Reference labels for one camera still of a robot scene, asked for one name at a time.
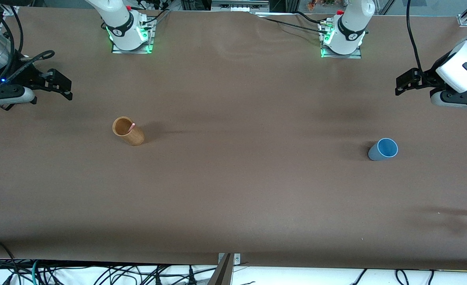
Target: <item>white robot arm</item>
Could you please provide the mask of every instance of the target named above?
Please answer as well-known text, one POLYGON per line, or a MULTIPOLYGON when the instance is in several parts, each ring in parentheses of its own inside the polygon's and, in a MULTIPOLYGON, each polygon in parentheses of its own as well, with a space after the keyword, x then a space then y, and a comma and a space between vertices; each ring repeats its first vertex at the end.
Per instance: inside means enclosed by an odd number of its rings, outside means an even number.
POLYGON ((324 45, 341 55, 351 54, 362 44, 365 28, 374 15, 376 6, 372 0, 349 0, 342 15, 328 18, 332 29, 324 38, 324 45))
POLYGON ((431 69, 412 68, 397 77, 396 96, 412 89, 433 87, 431 102, 439 106, 467 107, 467 38, 438 59, 431 69))
POLYGON ((93 6, 107 25, 107 31, 114 44, 130 51, 147 42, 147 33, 141 32, 147 16, 137 11, 128 11, 123 0, 85 0, 93 6))

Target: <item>table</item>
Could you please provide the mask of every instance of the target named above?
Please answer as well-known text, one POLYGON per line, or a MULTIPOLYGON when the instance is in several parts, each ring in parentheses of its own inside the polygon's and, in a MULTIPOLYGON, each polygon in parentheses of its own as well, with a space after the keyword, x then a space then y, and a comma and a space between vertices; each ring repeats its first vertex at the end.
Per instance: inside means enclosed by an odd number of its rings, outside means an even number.
MULTIPOLYGON (((373 17, 363 58, 341 60, 248 13, 172 12, 150 55, 111 54, 91 9, 20 16, 24 53, 55 50, 38 67, 74 99, 0 109, 0 240, 17 258, 467 269, 467 108, 394 95, 416 66, 404 17, 373 17), (116 137, 119 116, 147 143, 116 137), (382 137, 400 152, 371 162, 382 137)), ((412 27, 427 68, 467 35, 451 17, 412 27)))

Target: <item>cable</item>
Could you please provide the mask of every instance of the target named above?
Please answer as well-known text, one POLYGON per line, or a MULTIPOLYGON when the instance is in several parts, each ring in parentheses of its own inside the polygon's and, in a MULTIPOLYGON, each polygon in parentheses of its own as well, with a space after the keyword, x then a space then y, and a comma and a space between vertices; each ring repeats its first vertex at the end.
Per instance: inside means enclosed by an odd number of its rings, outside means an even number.
MULTIPOLYGON (((197 274, 202 274, 202 273, 204 273, 204 272, 211 271, 211 270, 214 270, 214 269, 216 269, 216 267, 210 268, 210 269, 204 269, 204 270, 201 270, 201 271, 197 271, 197 272, 195 272, 193 275, 195 276, 195 275, 197 275, 197 274)), ((181 279, 175 281, 175 282, 172 283, 171 285, 177 285, 177 283, 179 283, 179 282, 181 282, 181 281, 183 281, 183 280, 185 280, 185 279, 188 279, 189 277, 190 277, 190 276, 185 276, 185 277, 183 277, 183 278, 181 278, 181 279)))
POLYGON ((159 276, 163 271, 165 271, 167 268, 169 268, 169 266, 162 266, 161 267, 161 270, 159 269, 160 268, 160 265, 158 265, 156 267, 156 269, 154 269, 154 274, 152 275, 152 278, 150 278, 150 276, 147 276, 146 279, 144 280, 144 283, 147 281, 147 284, 150 284, 152 282, 152 280, 155 280, 156 279, 156 276, 159 276))
POLYGON ((11 274, 4 282, 2 285, 10 285, 10 281, 11 281, 11 278, 12 278, 13 274, 11 274))
POLYGON ((320 34, 327 34, 326 31, 322 31, 322 30, 316 30, 316 29, 306 28, 306 27, 302 27, 302 26, 299 26, 299 25, 294 25, 294 24, 290 24, 290 23, 286 23, 286 22, 281 22, 281 21, 277 21, 277 20, 272 20, 272 19, 269 19, 269 18, 264 18, 264 19, 267 20, 267 21, 276 22, 276 23, 279 23, 279 24, 284 24, 284 25, 288 25, 288 26, 292 26, 292 27, 297 27, 297 28, 304 29, 304 30, 315 31, 315 32, 318 32, 318 33, 320 33, 320 34))
POLYGON ((13 43, 13 34, 9 26, 7 25, 7 23, 3 20, 3 16, 0 17, 0 22, 2 23, 3 27, 5 27, 5 29, 7 30, 7 34, 9 35, 9 41, 10 41, 10 53, 9 53, 9 57, 7 60, 7 65, 5 66, 5 69, 0 74, 0 86, 2 86, 4 84, 4 82, 2 82, 2 78, 7 75, 7 72, 10 70, 10 67, 11 67, 13 55, 15 54, 15 47, 14 47, 15 44, 13 43))
POLYGON ((427 285, 431 285, 432 278, 434 278, 434 269, 431 269, 431 277, 429 277, 429 281, 427 281, 427 285))
POLYGON ((309 21, 311 23, 319 24, 321 21, 323 21, 323 20, 320 20, 320 21, 313 20, 313 19, 309 18, 306 14, 302 13, 301 11, 292 11, 291 13, 292 14, 299 14, 300 16, 303 16, 304 18, 306 18, 307 21, 309 21))
POLYGON ((357 277, 357 281, 355 281, 355 283, 351 284, 351 285, 358 285, 358 283, 360 282, 360 279, 362 279, 362 276, 364 276, 365 272, 367 271, 367 268, 365 268, 362 273, 360 273, 360 275, 357 277))
POLYGON ((408 28, 409 40, 411 40, 411 45, 413 46, 413 52, 415 53, 416 65, 418 66, 418 72, 422 76, 422 80, 427 82, 427 78, 423 74, 422 66, 420 63, 420 56, 418 56, 418 49, 416 48, 415 39, 413 38, 413 32, 411 31, 411 23, 409 21, 409 8, 411 7, 411 0, 408 0, 408 5, 406 7, 406 26, 408 28))
POLYGON ((188 285, 197 285, 197 280, 195 279, 195 274, 193 272, 193 268, 190 265, 190 270, 188 270, 190 277, 188 278, 188 285))
POLYGON ((17 274, 17 276, 18 276, 18 278, 19 278, 19 285, 22 285, 21 274, 19 273, 19 268, 17 267, 17 264, 15 263, 13 254, 12 254, 11 251, 8 249, 8 247, 6 247, 2 242, 0 242, 0 246, 3 247, 3 249, 4 249, 4 250, 7 252, 7 254, 10 256, 10 260, 11 260, 12 263, 13 263, 13 268, 15 269, 15 274, 17 274))
POLYGON ((117 279, 114 279, 114 282, 112 282, 112 280, 111 280, 111 281, 110 281, 110 284, 112 285, 112 284, 116 283, 116 281, 118 281, 119 278, 125 276, 126 273, 128 273, 128 272, 132 273, 130 270, 132 270, 133 268, 134 268, 134 266, 130 267, 128 270, 124 271, 122 274, 116 275, 118 278, 117 278, 117 279))
POLYGON ((158 15, 156 15, 156 17, 152 18, 152 19, 149 20, 149 21, 142 22, 142 25, 145 25, 145 24, 147 24, 147 23, 150 23, 150 22, 156 20, 156 19, 157 19, 159 16, 161 16, 161 14, 163 14, 163 12, 165 12, 165 11, 169 11, 169 9, 163 9, 158 15))
POLYGON ((110 273, 110 270, 111 270, 111 269, 114 269, 114 266, 113 266, 113 267, 108 267, 108 269, 105 270, 105 272, 103 272, 103 274, 100 275, 100 276, 98 277, 98 279, 96 279, 96 281, 93 283, 93 285, 96 285, 96 283, 98 283, 98 281, 100 281, 100 278, 103 277, 105 274, 107 274, 107 272, 109 272, 109 275, 108 275, 105 279, 103 279, 103 281, 102 281, 100 284, 104 283, 105 280, 107 280, 107 278, 109 278, 110 276, 112 276, 112 274, 118 272, 118 271, 116 270, 116 271, 110 273))
POLYGON ((49 274, 51 275, 51 278, 54 280, 54 284, 55 285, 61 284, 61 281, 56 276, 54 276, 51 269, 49 267, 46 267, 46 268, 47 268, 47 271, 49 272, 49 274))
POLYGON ((31 279, 33 280, 33 285, 36 285, 35 271, 36 271, 36 263, 37 262, 38 262, 38 260, 36 260, 35 263, 33 263, 33 267, 31 269, 31 279))
POLYGON ((399 282, 400 285, 409 285, 408 281, 408 276, 406 276, 406 273, 402 269, 397 269, 395 271, 395 278, 397 279, 397 282, 399 282), (404 275, 404 279, 406 280, 406 284, 402 283, 402 281, 399 279, 399 272, 402 272, 402 275, 404 275))
POLYGON ((53 50, 48 50, 48 51, 45 51, 45 52, 41 52, 39 53, 37 56, 33 57, 31 60, 27 61, 26 63, 24 63, 23 66, 21 66, 18 70, 16 70, 16 72, 14 72, 11 76, 9 76, 6 80, 5 80, 5 83, 9 83, 11 80, 13 80, 14 78, 16 78, 16 76, 18 76, 21 72, 23 72, 26 68, 28 68, 30 65, 32 65, 33 63, 35 63, 35 61, 37 60, 41 60, 41 59, 49 59, 51 57, 53 57, 56 53, 53 51, 53 50))
POLYGON ((22 32, 21 20, 19 20, 19 15, 17 15, 15 8, 13 6, 10 6, 10 9, 12 10, 13 16, 15 17, 15 20, 17 21, 17 26, 19 27, 20 39, 19 39, 19 48, 17 50, 19 52, 22 52, 22 45, 24 44, 24 34, 22 32))
POLYGON ((158 25, 159 23, 161 23, 161 21, 163 21, 163 19, 164 19, 165 17, 167 17, 169 14, 170 14, 170 10, 167 12, 167 14, 163 15, 163 17, 162 17, 156 24, 154 24, 154 25, 157 26, 157 25, 158 25))
POLYGON ((121 277, 129 277, 129 278, 132 278, 133 280, 135 280, 135 285, 137 285, 137 278, 135 278, 133 276, 119 274, 119 275, 116 275, 114 277, 117 277, 117 276, 119 276, 118 279, 114 280, 114 282, 112 282, 112 284, 116 283, 116 281, 118 281, 121 277))

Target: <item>wooden object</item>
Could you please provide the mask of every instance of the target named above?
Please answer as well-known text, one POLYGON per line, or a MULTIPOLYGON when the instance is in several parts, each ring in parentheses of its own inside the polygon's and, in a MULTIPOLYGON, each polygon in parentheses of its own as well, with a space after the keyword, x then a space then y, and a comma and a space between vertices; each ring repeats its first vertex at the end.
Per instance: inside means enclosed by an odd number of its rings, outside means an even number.
POLYGON ((132 128, 132 124, 129 117, 119 117, 112 124, 112 131, 129 145, 139 146, 144 142, 144 132, 137 125, 132 128))

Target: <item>black cable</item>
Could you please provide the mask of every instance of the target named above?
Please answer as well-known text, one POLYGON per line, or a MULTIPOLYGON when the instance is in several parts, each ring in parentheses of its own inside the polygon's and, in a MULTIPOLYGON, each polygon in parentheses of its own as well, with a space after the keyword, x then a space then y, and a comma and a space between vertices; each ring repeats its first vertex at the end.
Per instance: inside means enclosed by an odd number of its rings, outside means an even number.
POLYGON ((5 29, 7 30, 7 34, 9 35, 9 41, 10 41, 10 53, 9 53, 7 65, 5 66, 5 69, 0 74, 0 86, 2 86, 4 84, 4 82, 1 82, 1 80, 2 80, 3 77, 5 77, 7 75, 7 72, 10 70, 10 67, 11 67, 11 62, 12 62, 12 59, 13 59, 13 55, 15 54, 15 46, 14 46, 15 44, 13 43, 14 42, 13 34, 12 34, 9 26, 7 25, 7 23, 3 20, 3 16, 0 17, 0 22, 2 23, 3 27, 5 27, 5 29))
POLYGON ((121 278, 122 276, 125 276, 126 273, 128 273, 128 272, 131 273, 130 270, 132 270, 133 268, 134 268, 134 266, 130 267, 128 270, 124 271, 122 274, 116 275, 116 276, 118 277, 118 279, 115 279, 114 282, 112 282, 112 280, 111 280, 111 281, 110 281, 110 284, 112 285, 112 284, 116 283, 116 281, 118 281, 119 278, 121 278))
POLYGON ((2 242, 0 242, 0 246, 3 247, 3 249, 4 249, 4 250, 7 252, 7 254, 10 256, 10 260, 11 260, 12 263, 13 263, 13 268, 15 269, 15 274, 17 274, 17 276, 18 276, 18 278, 19 278, 19 285, 22 285, 21 274, 19 273, 19 268, 17 267, 17 264, 15 263, 13 254, 12 254, 11 251, 8 249, 8 247, 6 247, 2 242))
POLYGON ((109 267, 107 270, 105 270, 105 272, 103 272, 102 275, 98 276, 98 278, 97 278, 96 281, 93 283, 93 285, 96 285, 96 283, 98 283, 98 281, 100 281, 100 278, 103 277, 105 274, 107 274, 107 272, 109 272, 110 269, 112 269, 112 267, 109 267))
POLYGON ((115 267, 112 267, 112 268, 109 267, 109 269, 106 271, 106 272, 109 272, 109 275, 107 277, 105 277, 105 279, 103 279, 98 285, 102 285, 105 281, 107 281, 107 279, 110 279, 111 277, 113 277, 114 274, 116 274, 116 272, 118 272, 118 271, 119 270, 117 268, 115 268, 115 267))
MULTIPOLYGON (((214 270, 214 269, 216 269, 216 267, 210 268, 210 269, 204 269, 204 270, 201 270, 201 271, 197 271, 197 272, 195 272, 193 275, 195 276, 195 275, 197 275, 197 274, 202 274, 202 273, 204 273, 204 272, 211 271, 211 270, 214 270)), ((177 285, 177 283, 179 283, 179 282, 181 282, 181 281, 183 281, 183 280, 185 280, 185 279, 188 279, 189 277, 190 277, 190 276, 185 276, 185 277, 183 277, 183 278, 181 278, 181 279, 175 281, 175 282, 172 283, 171 285, 177 285)))
POLYGON ((145 25, 145 24, 147 24, 147 23, 150 23, 150 22, 156 20, 156 19, 157 19, 159 16, 161 16, 161 14, 163 14, 163 12, 165 12, 165 11, 169 11, 169 9, 163 9, 162 11, 160 11, 160 13, 159 13, 158 15, 156 15, 156 17, 152 18, 152 19, 149 20, 149 21, 142 22, 142 25, 145 25))
POLYGON ((54 276, 54 274, 52 273, 52 271, 51 271, 51 269, 49 267, 46 267, 46 269, 49 272, 49 274, 51 275, 51 278, 54 280, 55 285, 62 284, 61 281, 56 276, 54 276))
POLYGON ((17 26, 19 27, 20 39, 19 39, 19 48, 17 50, 19 52, 22 52, 22 45, 24 44, 24 34, 22 32, 21 20, 19 19, 19 15, 17 15, 15 8, 13 6, 10 6, 10 9, 12 10, 13 16, 15 17, 15 20, 17 21, 17 26))
POLYGON ((33 57, 31 60, 27 61, 26 63, 24 63, 23 66, 21 66, 18 70, 16 70, 11 76, 9 76, 6 80, 5 80, 5 83, 9 83, 11 80, 13 80, 14 78, 16 78, 21 72, 23 72, 26 68, 28 68, 30 65, 32 65, 33 63, 35 63, 35 61, 37 60, 41 60, 41 59, 49 59, 51 57, 53 57, 56 53, 53 51, 53 50, 48 50, 48 51, 45 51, 45 52, 41 52, 39 54, 37 54, 37 56, 33 57))
POLYGON ((416 65, 418 66, 418 72, 420 72, 422 76, 422 80, 427 82, 427 78, 425 78, 422 70, 422 65, 420 63, 420 56, 418 56, 418 49, 416 48, 415 39, 413 38, 413 32, 411 31, 411 23, 409 21, 409 8, 411 7, 411 0, 408 0, 408 5, 406 7, 406 27, 408 29, 409 40, 411 40, 411 45, 413 46, 413 52, 415 53, 416 65))
POLYGON ((114 280, 114 282, 112 284, 116 283, 116 281, 118 281, 121 277, 129 277, 129 278, 132 278, 133 280, 135 280, 135 285, 137 285, 137 278, 135 278, 133 276, 119 274, 119 275, 114 276, 114 278, 117 277, 117 276, 119 276, 118 279, 114 280))
POLYGON ((12 278, 13 274, 11 274, 4 282, 2 285, 10 285, 10 281, 11 281, 11 278, 12 278))
POLYGON ((139 273, 139 276, 140 276, 140 283, 142 283, 142 274, 141 274, 140 270, 138 269, 138 266, 136 266, 135 269, 137 269, 137 271, 139 273))
POLYGON ((49 281, 47 281, 47 274, 45 274, 45 268, 43 269, 44 279, 42 279, 42 275, 40 274, 40 270, 36 269, 36 276, 38 277, 38 281, 40 284, 48 285, 49 281))
POLYGON ((190 274, 190 277, 188 278, 188 285, 197 285, 197 280, 195 279, 195 274, 191 265, 190 270, 188 270, 188 273, 190 274))
POLYGON ((144 279, 144 282, 142 282, 141 285, 144 285, 146 284, 150 284, 152 282, 152 280, 155 279, 155 276, 156 274, 161 274, 165 269, 169 268, 169 266, 163 266, 161 269, 159 269, 159 265, 156 267, 156 269, 154 269, 154 271, 152 271, 152 275, 149 275, 147 276, 145 279, 144 279))
POLYGON ((429 277, 429 281, 427 281, 427 285, 431 285, 432 278, 434 278, 434 270, 431 269, 431 277, 429 277))
POLYGON ((159 274, 156 272, 156 276, 154 277, 154 285, 161 285, 161 279, 159 278, 159 274))
POLYGON ((299 14, 300 16, 303 16, 307 21, 311 22, 311 23, 315 23, 315 24, 319 24, 320 21, 323 21, 323 20, 313 20, 311 18, 309 18, 306 14, 302 13, 301 11, 292 11, 291 12, 292 14, 299 14))
POLYGON ((397 279, 397 282, 399 282, 400 285, 409 285, 408 281, 408 276, 406 276, 406 273, 402 269, 397 269, 395 271, 395 278, 397 279), (402 275, 404 275, 404 279, 406 280, 406 284, 402 283, 402 281, 399 279, 399 272, 402 272, 402 275))
POLYGON ((288 26, 292 26, 292 27, 297 27, 297 28, 304 29, 304 30, 315 31, 315 32, 318 32, 318 33, 320 33, 320 34, 327 34, 326 31, 322 31, 322 30, 316 30, 316 29, 306 28, 306 27, 302 27, 302 26, 299 26, 299 25, 294 25, 294 24, 290 24, 290 23, 286 23, 286 22, 281 22, 281 21, 277 21, 277 20, 272 20, 272 19, 269 19, 269 18, 264 18, 264 19, 267 20, 267 21, 276 22, 276 23, 279 23, 279 24, 284 24, 284 25, 288 25, 288 26))
POLYGON ((365 268, 362 273, 357 277, 357 281, 355 281, 355 283, 351 284, 351 285, 358 285, 358 283, 360 282, 360 279, 362 279, 362 276, 364 276, 365 272, 367 271, 367 268, 365 268))

